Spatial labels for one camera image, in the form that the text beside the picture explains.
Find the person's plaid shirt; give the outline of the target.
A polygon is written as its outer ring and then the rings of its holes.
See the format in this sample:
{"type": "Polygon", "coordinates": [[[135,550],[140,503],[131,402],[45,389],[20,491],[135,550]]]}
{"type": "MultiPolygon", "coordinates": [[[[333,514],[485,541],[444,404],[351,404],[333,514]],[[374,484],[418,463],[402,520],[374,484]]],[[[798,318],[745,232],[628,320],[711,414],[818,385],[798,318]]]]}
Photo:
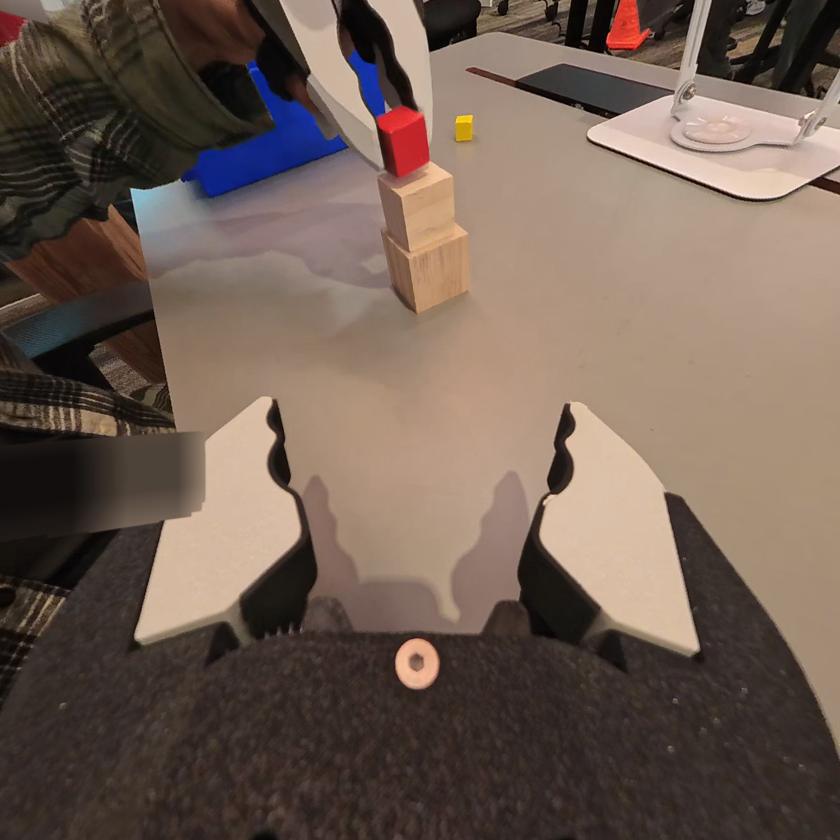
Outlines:
{"type": "MultiPolygon", "coordinates": [[[[2,336],[2,445],[172,434],[166,384],[131,395],[48,374],[2,336]]],[[[115,532],[2,542],[1,702],[38,637],[115,532]]]]}

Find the brown wooden panel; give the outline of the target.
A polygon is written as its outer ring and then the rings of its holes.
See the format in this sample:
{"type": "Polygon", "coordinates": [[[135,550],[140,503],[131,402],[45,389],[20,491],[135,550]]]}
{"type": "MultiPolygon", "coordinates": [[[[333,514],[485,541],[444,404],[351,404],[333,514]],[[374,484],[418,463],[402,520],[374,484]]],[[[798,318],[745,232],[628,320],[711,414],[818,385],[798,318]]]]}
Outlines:
{"type": "MultiPolygon", "coordinates": [[[[114,206],[106,220],[82,218],[64,237],[36,244],[22,259],[2,259],[2,265],[53,304],[148,279],[140,238],[114,206]]],[[[105,344],[147,382],[165,381],[154,321],[105,344]]]]}

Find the person's left forearm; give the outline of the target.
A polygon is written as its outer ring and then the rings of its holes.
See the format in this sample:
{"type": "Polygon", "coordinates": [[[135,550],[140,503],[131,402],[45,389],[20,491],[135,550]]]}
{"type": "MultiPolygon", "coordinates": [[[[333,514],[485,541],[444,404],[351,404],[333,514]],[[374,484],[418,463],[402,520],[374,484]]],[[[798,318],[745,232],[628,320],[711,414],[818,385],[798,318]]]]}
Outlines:
{"type": "Polygon", "coordinates": [[[162,2],[72,2],[2,48],[1,250],[16,261],[129,189],[274,129],[249,50],[197,68],[162,2]]]}

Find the person's left hand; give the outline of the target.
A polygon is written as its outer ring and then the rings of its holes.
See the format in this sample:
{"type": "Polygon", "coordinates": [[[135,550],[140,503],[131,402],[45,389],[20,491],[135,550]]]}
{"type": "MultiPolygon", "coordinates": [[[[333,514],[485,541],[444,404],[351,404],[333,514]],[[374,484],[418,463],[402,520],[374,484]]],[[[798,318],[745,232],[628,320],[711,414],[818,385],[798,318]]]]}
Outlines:
{"type": "Polygon", "coordinates": [[[175,43],[195,70],[225,63],[245,66],[265,39],[243,1],[160,1],[175,43]]]}

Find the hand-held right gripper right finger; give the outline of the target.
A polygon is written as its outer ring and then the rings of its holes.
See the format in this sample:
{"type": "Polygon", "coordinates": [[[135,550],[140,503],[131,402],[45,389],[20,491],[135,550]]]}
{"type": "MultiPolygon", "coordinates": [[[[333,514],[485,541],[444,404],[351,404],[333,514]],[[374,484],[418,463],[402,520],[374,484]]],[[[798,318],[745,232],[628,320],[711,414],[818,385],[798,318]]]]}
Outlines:
{"type": "Polygon", "coordinates": [[[547,487],[518,563],[532,631],[567,644],[619,633],[697,656],[665,487],[642,456],[585,404],[569,402],[547,487]]]}

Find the large plain wooden cube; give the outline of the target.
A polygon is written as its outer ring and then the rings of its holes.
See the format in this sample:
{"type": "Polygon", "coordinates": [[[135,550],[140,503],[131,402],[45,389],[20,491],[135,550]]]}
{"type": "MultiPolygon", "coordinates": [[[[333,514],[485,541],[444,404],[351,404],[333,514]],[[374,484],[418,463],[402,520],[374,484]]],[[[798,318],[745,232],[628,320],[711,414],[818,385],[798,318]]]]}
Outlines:
{"type": "Polygon", "coordinates": [[[422,313],[469,290],[469,238],[454,223],[446,236],[408,250],[383,228],[388,276],[395,294],[414,313],[422,313]]]}

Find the blue plastic bin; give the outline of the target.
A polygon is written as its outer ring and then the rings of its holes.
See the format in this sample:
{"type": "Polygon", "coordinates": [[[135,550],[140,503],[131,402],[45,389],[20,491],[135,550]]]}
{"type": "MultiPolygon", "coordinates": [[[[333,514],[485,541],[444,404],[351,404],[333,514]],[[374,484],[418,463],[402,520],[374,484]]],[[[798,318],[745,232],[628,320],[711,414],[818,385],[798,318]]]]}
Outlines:
{"type": "Polygon", "coordinates": [[[200,154],[196,165],[182,176],[182,182],[198,184],[210,197],[230,193],[347,147],[339,136],[326,139],[313,115],[300,103],[275,95],[255,62],[248,65],[248,71],[275,127],[225,150],[200,154]]]}

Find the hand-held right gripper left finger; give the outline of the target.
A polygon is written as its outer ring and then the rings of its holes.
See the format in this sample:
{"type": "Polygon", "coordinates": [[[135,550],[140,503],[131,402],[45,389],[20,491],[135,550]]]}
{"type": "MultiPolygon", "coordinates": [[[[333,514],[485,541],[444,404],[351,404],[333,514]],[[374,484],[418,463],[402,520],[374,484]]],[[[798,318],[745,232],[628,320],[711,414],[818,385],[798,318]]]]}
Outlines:
{"type": "Polygon", "coordinates": [[[140,646],[215,625],[242,645],[302,628],[318,564],[277,400],[251,403],[206,440],[205,457],[201,510],[162,527],[140,646]]]}

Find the orange traffic cone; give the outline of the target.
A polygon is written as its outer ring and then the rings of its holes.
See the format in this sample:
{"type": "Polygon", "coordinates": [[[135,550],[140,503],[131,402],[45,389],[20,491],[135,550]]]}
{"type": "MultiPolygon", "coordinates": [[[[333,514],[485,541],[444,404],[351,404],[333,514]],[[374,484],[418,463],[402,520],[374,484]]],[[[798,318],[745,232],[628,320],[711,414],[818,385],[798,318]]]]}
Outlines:
{"type": "Polygon", "coordinates": [[[650,35],[650,27],[642,21],[640,1],[619,1],[605,39],[610,52],[635,51],[650,35]]]}

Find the white document stand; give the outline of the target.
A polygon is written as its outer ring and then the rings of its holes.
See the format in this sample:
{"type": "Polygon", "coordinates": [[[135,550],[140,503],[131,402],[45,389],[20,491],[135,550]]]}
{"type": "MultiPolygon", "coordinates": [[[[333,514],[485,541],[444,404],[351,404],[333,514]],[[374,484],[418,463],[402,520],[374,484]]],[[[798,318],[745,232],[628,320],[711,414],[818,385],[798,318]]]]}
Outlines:
{"type": "Polygon", "coordinates": [[[701,40],[711,1],[695,4],[675,92],[589,129],[603,149],[750,201],[792,194],[839,166],[839,133],[826,128],[839,78],[797,120],[697,94],[701,40]]]}

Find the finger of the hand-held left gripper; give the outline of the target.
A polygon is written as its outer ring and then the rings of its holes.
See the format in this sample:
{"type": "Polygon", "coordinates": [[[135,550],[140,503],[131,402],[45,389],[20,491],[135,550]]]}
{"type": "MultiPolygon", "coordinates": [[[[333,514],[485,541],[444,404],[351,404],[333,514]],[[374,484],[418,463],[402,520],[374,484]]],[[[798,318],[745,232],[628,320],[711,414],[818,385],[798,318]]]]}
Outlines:
{"type": "Polygon", "coordinates": [[[379,134],[361,95],[356,71],[343,53],[340,2],[279,1],[282,38],[306,72],[306,90],[326,140],[341,138],[376,172],[384,171],[379,134]]]}
{"type": "Polygon", "coordinates": [[[338,1],[339,31],[375,66],[388,109],[406,107],[433,123],[434,97],[423,3],[338,1]]]}

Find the medium plain wooden cube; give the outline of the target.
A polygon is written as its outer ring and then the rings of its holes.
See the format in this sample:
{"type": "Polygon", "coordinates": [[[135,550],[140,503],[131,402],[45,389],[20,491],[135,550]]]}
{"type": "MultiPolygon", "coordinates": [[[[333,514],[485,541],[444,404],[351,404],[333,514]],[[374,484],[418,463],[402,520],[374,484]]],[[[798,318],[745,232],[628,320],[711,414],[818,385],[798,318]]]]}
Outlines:
{"type": "Polygon", "coordinates": [[[455,231],[453,176],[428,162],[402,178],[377,176],[385,229],[399,246],[416,251],[455,231]]]}

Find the red wooden cube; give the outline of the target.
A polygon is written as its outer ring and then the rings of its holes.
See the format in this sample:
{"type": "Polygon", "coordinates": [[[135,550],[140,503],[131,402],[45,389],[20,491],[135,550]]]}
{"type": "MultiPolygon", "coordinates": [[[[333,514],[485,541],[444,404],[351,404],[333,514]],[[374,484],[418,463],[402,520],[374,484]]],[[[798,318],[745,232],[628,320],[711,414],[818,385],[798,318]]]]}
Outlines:
{"type": "Polygon", "coordinates": [[[403,179],[429,163],[424,115],[400,106],[376,120],[385,171],[403,179]]]}

